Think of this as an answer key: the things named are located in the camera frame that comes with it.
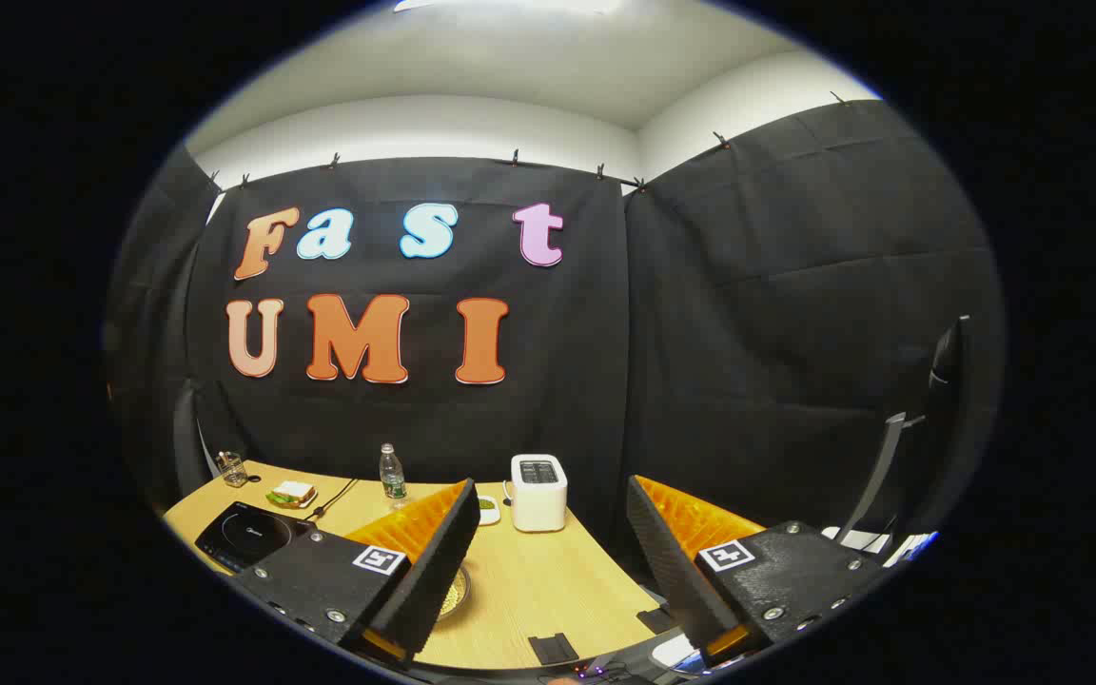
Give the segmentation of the black backdrop cloth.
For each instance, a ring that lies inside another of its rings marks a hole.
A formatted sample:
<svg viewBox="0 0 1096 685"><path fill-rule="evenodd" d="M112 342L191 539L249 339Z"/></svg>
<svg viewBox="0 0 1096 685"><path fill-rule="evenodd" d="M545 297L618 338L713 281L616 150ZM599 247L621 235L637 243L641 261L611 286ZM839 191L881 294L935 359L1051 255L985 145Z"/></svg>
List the black backdrop cloth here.
<svg viewBox="0 0 1096 685"><path fill-rule="evenodd" d="M931 534L986 447L1004 302L962 189L879 101L791 114L639 190L383 159L221 191L179 153L127 231L103 347L158 512L216 450L374 480L390 442L420 482L549 454L587 532L636 559L632 473L840 528L961 315L964 424Z"/></svg>

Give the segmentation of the clear plastic water bottle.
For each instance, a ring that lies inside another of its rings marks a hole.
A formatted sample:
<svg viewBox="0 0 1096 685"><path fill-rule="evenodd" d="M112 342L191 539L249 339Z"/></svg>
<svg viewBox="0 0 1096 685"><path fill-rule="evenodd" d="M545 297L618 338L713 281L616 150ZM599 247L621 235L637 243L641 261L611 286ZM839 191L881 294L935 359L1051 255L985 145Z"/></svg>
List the clear plastic water bottle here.
<svg viewBox="0 0 1096 685"><path fill-rule="evenodd" d="M384 496L390 506L403 507L407 503L407 481L399 457L390 442L383 443L380 447L379 476Z"/></svg>

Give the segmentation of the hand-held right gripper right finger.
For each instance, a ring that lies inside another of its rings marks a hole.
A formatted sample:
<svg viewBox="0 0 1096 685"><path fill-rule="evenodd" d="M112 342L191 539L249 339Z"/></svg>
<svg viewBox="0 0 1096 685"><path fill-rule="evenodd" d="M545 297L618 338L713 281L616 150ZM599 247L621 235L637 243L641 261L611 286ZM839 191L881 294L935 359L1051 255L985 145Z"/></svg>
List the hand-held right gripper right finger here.
<svg viewBox="0 0 1096 685"><path fill-rule="evenodd" d="M627 481L626 516L706 666L813 632L889 572L800 521L762 526L639 473Z"/></svg>

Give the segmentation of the stainless steel pot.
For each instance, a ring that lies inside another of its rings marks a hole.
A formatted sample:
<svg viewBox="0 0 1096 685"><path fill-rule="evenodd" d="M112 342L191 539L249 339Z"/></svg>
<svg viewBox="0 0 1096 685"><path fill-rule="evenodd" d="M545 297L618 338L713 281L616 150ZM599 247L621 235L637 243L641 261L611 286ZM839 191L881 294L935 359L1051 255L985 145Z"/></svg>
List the stainless steel pot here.
<svg viewBox="0 0 1096 685"><path fill-rule="evenodd" d="M473 585L473 582L471 582L468 569L461 566L456 575L453 576L443 603L439 604L439 614L436 623L443 623L460 610L470 596L471 585Z"/></svg>

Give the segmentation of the row of black cloth clips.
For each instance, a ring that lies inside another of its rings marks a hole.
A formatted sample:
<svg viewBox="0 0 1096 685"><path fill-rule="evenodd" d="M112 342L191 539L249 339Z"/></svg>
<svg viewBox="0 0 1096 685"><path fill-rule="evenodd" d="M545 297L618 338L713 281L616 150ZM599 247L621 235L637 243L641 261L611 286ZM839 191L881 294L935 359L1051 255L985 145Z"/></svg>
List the row of black cloth clips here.
<svg viewBox="0 0 1096 685"><path fill-rule="evenodd" d="M826 105L852 92L808 89L754 98L747 89L692 96L641 132L561 109L492 98L400 96L292 114L194 155L219 186L331 162L486 159L654 179L766 123Z"/></svg>

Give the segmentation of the white toaster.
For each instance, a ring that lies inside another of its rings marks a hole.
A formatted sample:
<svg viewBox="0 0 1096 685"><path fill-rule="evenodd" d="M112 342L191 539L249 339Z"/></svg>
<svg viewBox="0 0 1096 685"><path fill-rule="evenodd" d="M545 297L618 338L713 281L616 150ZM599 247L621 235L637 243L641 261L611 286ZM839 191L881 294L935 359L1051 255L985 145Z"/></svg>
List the white toaster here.
<svg viewBox="0 0 1096 685"><path fill-rule="evenodd" d="M556 456L513 456L509 499L512 523L518 532L555 533L566 528L567 477Z"/></svg>

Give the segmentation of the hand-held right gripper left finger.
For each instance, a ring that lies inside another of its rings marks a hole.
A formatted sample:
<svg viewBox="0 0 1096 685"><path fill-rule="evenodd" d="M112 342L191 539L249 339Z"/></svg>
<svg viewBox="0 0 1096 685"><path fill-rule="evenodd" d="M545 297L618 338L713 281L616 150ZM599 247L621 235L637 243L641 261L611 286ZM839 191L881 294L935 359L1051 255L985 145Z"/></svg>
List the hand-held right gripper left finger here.
<svg viewBox="0 0 1096 685"><path fill-rule="evenodd" d="M346 535L310 529L230 582L293 628L407 664L438 623L480 517L464 479Z"/></svg>

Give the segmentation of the black induction cooktop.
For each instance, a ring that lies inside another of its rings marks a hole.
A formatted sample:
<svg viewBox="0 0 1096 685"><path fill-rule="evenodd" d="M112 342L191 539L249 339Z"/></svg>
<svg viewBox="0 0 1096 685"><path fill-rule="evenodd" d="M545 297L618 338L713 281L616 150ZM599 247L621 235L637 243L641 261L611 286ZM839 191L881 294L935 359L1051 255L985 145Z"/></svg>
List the black induction cooktop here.
<svg viewBox="0 0 1096 685"><path fill-rule="evenodd" d="M227 571L238 573L313 529L313 521L236 501L201 532L195 547Z"/></svg>

